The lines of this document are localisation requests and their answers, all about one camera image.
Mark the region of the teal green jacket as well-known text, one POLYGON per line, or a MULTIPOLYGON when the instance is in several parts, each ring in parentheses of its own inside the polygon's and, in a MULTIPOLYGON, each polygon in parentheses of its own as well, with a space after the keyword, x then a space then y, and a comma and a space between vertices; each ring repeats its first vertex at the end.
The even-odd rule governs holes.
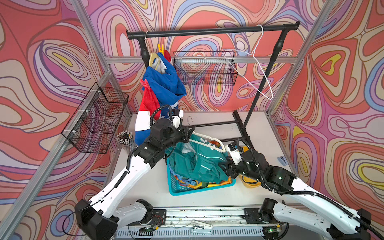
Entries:
POLYGON ((219 166, 227 160, 227 155, 212 146, 206 139, 191 135, 188 143, 180 142, 166 150, 170 154, 167 162, 174 173, 184 178, 220 184, 229 180, 229 176, 219 166))

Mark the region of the metal hanger of teal jacket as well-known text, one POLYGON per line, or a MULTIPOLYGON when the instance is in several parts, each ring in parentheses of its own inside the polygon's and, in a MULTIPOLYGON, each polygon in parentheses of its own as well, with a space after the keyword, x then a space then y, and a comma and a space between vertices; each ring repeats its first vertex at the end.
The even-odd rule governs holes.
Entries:
POLYGON ((199 134, 199 133, 196 133, 195 131, 192 132, 192 136, 197 136, 201 140, 198 142, 198 141, 190 139, 190 142, 193 142, 193 143, 196 143, 198 145, 210 148, 211 150, 215 150, 217 152, 221 152, 221 153, 226 152, 225 145, 217 138, 213 138, 210 136, 199 134), (212 142, 219 144, 220 147, 217 147, 217 145, 214 145, 212 142))

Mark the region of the rainbow patchwork jacket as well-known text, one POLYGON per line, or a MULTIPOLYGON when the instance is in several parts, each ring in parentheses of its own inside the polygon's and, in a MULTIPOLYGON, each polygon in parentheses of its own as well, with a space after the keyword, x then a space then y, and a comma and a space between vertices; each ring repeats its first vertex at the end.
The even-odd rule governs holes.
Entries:
POLYGON ((179 175, 173 175, 171 177, 171 180, 175 180, 177 185, 180 187, 185 187, 193 190, 225 186, 225 185, 230 185, 234 183, 234 180, 231 177, 229 177, 226 181, 221 181, 219 184, 201 182, 201 181, 196 181, 196 180, 186 179, 186 178, 179 178, 179 175))

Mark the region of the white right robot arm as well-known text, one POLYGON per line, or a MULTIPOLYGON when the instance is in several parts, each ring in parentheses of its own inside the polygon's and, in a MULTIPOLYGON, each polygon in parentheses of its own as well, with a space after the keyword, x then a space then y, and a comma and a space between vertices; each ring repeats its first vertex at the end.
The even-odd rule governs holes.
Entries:
POLYGON ((384 237, 371 225, 372 215, 364 209, 348 208, 314 190, 285 168, 270 165, 265 156, 248 144, 226 146, 230 156, 222 167, 231 178, 241 175, 258 182, 271 193, 290 197, 308 208, 302 211, 266 198, 256 214, 246 214, 249 222, 296 225, 329 240, 369 240, 384 237))

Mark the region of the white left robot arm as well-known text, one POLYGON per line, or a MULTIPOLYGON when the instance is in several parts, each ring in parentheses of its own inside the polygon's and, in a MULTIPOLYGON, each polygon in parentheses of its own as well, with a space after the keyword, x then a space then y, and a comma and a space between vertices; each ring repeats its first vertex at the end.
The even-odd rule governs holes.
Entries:
POLYGON ((153 217, 153 206, 143 199, 120 208, 129 190, 166 156, 166 150, 178 143, 188 143, 194 127, 175 127, 169 119, 151 125, 148 138, 129 153, 126 167, 90 200, 75 206, 78 227, 91 240, 109 240, 115 232, 132 223, 147 224, 153 217))

